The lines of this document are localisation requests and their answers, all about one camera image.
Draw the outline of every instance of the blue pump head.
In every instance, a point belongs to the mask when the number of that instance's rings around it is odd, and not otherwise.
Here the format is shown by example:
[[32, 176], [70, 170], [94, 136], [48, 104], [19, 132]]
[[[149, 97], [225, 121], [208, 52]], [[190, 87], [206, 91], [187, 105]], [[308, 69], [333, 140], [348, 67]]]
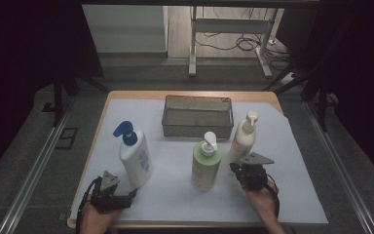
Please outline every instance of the blue pump head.
[[112, 134], [114, 137], [123, 136], [123, 142], [125, 145], [135, 145], [138, 141], [136, 133], [133, 131], [132, 123], [130, 121], [124, 121]]

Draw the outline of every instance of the wooden floor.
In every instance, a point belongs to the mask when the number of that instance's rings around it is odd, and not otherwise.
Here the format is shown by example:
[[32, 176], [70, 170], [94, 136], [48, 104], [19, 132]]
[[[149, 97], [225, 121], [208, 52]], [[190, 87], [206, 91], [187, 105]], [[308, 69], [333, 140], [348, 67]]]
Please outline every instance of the wooden floor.
[[[262, 19], [267, 20], [272, 13], [272, 9], [259, 8], [221, 8], [221, 7], [198, 7], [197, 18], [219, 18], [219, 19]], [[190, 7], [171, 7], [168, 6], [168, 57], [170, 59], [188, 58], [191, 43], [191, 12]], [[276, 35], [278, 25], [281, 21], [283, 9], [279, 9], [275, 20], [275, 26], [272, 31], [272, 38]], [[243, 51], [236, 47], [236, 41], [241, 34], [218, 34], [197, 33], [196, 35], [196, 53], [197, 58], [256, 58], [255, 51]], [[257, 39], [255, 35], [245, 35], [245, 38]], [[249, 44], [241, 43], [244, 49], [251, 48]]]

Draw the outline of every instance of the pump bottle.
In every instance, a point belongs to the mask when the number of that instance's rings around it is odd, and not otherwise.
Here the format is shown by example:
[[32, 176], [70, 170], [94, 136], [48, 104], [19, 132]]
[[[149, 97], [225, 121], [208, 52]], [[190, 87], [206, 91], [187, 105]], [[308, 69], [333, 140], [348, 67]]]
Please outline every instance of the pump bottle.
[[241, 158], [250, 153], [256, 140], [256, 122], [259, 115], [256, 111], [248, 111], [245, 120], [240, 121], [232, 146], [230, 147], [228, 163], [239, 163]]
[[126, 168], [131, 184], [136, 188], [141, 187], [153, 172], [144, 132], [134, 131], [132, 123], [124, 121], [113, 135], [114, 137], [123, 136], [123, 142], [120, 145], [120, 159]]
[[192, 185], [195, 188], [208, 191], [214, 185], [221, 156], [215, 133], [205, 133], [205, 140], [198, 142], [193, 150]]

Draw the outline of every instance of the rectangular container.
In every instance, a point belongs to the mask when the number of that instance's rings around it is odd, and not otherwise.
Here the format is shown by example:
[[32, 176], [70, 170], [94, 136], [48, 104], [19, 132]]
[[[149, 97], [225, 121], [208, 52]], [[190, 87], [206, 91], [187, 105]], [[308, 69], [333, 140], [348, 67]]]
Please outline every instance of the rectangular container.
[[163, 115], [165, 137], [204, 137], [214, 132], [217, 138], [230, 138], [234, 121], [228, 97], [166, 96]]

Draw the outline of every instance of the white wall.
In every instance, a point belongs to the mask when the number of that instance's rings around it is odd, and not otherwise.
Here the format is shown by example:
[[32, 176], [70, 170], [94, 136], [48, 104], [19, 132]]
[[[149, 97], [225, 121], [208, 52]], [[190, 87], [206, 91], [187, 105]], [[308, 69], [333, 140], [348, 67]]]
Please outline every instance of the white wall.
[[166, 52], [167, 6], [83, 5], [99, 53]]

